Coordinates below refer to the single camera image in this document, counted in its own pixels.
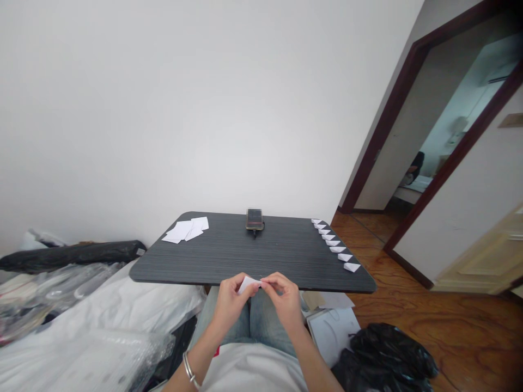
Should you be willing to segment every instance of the door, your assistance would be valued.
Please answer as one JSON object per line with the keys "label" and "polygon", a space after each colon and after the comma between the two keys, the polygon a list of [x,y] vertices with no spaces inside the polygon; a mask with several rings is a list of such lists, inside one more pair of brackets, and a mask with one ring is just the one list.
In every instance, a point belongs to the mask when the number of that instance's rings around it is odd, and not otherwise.
{"label": "door", "polygon": [[498,294],[523,276],[523,204],[436,278],[433,291]]}

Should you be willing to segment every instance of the person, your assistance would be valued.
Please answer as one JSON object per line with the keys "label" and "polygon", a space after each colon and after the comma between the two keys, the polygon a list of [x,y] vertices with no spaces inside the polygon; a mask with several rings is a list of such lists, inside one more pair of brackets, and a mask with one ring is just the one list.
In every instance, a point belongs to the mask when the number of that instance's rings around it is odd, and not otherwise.
{"label": "person", "polygon": [[412,164],[410,165],[409,170],[407,170],[407,173],[403,177],[399,186],[410,185],[414,182],[416,177],[418,177],[419,173],[421,172],[421,166],[423,166],[424,160],[425,160],[425,154],[423,152],[419,151],[416,154],[416,157],[412,161]]}
{"label": "person", "polygon": [[207,392],[342,392],[303,325],[298,287],[275,272],[262,290],[254,283],[238,294],[245,276],[211,288],[186,352],[190,370],[182,362],[163,391],[196,391],[193,374]]}

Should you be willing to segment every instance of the silver bangle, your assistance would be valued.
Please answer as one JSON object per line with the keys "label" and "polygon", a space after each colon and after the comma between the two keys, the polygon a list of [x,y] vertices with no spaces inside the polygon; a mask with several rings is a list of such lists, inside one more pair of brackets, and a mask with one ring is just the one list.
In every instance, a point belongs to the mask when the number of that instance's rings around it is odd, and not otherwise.
{"label": "silver bangle", "polygon": [[194,384],[196,387],[196,390],[200,390],[202,387],[198,382],[196,381],[196,376],[192,372],[191,367],[189,366],[189,360],[187,359],[187,351],[184,352],[184,366],[185,366],[185,372],[187,373],[187,377],[189,378],[189,381]]}

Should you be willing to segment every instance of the black plastic bag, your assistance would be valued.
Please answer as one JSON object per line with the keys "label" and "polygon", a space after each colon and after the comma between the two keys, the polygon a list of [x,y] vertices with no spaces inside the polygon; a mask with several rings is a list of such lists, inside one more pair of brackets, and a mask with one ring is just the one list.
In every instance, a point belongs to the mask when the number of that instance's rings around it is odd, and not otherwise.
{"label": "black plastic bag", "polygon": [[351,392],[430,392],[438,374],[434,358],[417,341],[390,324],[372,323],[344,349],[332,372]]}
{"label": "black plastic bag", "polygon": [[140,241],[120,241],[23,250],[1,258],[0,270],[40,273],[67,264],[130,262],[143,255],[146,249]]}

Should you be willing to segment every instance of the table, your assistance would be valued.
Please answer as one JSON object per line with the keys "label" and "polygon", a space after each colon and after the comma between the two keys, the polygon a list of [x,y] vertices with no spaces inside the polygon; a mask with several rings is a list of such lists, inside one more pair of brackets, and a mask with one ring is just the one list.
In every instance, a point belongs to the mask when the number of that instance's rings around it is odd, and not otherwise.
{"label": "table", "polygon": [[[300,290],[376,291],[374,279],[363,266],[354,273],[343,268],[310,219],[264,216],[265,229],[256,238],[245,229],[246,215],[185,212],[177,221],[204,216],[209,229],[203,234],[179,244],[162,241],[162,234],[129,276],[138,282],[217,286],[240,272],[260,279],[279,271]],[[329,225],[325,229],[336,234]],[[348,249],[343,253],[351,254]],[[359,264],[355,256],[349,261]]]}

